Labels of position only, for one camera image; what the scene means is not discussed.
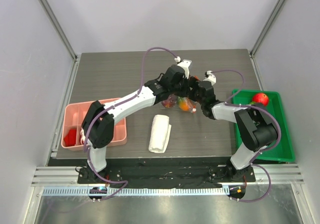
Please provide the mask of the clear zip top bag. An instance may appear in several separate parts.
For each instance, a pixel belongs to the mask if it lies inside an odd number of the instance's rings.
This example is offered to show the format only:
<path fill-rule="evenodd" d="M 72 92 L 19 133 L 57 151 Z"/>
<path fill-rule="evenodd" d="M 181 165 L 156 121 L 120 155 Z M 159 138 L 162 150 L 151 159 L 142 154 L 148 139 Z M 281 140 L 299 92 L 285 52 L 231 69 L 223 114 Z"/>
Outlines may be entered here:
<path fill-rule="evenodd" d="M 165 108 L 178 106 L 185 112 L 195 113 L 197 111 L 196 102 L 187 97 L 187 93 L 190 91 L 189 81 L 190 77 L 182 78 L 178 83 L 170 85 L 170 94 L 167 99 L 161 101 L 161 104 Z"/>

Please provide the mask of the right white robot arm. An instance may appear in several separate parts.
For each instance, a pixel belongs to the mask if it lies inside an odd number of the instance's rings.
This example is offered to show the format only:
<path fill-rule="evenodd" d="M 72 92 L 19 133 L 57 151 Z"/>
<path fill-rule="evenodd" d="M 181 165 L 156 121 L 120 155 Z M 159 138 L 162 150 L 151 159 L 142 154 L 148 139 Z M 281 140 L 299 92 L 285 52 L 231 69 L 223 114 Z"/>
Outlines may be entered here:
<path fill-rule="evenodd" d="M 238 127 L 242 143 L 226 162 L 229 180 L 238 181 L 261 153 L 270 150 L 272 143 L 279 143 L 280 126 L 263 104 L 235 105 L 219 101 L 212 83 L 196 77 L 190 78 L 189 88 L 188 97 L 200 104 L 204 116 L 235 123 Z"/>

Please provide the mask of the orange fake fruit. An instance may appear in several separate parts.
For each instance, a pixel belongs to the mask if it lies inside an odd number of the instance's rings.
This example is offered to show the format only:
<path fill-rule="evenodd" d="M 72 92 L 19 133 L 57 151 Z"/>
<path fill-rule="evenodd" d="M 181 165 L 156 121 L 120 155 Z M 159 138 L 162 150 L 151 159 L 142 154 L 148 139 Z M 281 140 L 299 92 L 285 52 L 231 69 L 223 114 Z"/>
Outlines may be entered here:
<path fill-rule="evenodd" d="M 191 112 L 193 110 L 193 104 L 190 102 L 188 98 L 178 98 L 177 100 L 178 106 L 181 110 Z"/>

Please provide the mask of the red fake tomato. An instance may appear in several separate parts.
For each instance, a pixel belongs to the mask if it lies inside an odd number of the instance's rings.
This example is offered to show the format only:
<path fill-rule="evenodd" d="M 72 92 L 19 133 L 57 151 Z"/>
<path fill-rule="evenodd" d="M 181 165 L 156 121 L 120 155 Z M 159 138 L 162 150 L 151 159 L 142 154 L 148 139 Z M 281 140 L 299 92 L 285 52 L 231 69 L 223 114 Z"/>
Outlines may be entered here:
<path fill-rule="evenodd" d="M 253 103 L 261 103 L 264 106 L 267 106 L 269 101 L 269 97 L 265 93 L 257 93 L 252 98 Z"/>

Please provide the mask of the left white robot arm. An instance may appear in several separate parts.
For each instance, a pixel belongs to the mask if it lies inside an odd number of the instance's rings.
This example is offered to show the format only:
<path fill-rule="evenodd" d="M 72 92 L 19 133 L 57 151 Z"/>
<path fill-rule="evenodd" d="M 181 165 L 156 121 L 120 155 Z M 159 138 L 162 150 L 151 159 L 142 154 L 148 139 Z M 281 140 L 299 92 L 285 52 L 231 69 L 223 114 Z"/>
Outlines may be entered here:
<path fill-rule="evenodd" d="M 116 124 L 127 116 L 166 100 L 172 94 L 185 94 L 191 61 L 170 66 L 157 79 L 147 81 L 137 91 L 116 101 L 102 104 L 94 101 L 82 122 L 84 150 L 88 152 L 89 177 L 95 183 L 106 179 L 106 147 L 113 139 Z"/>

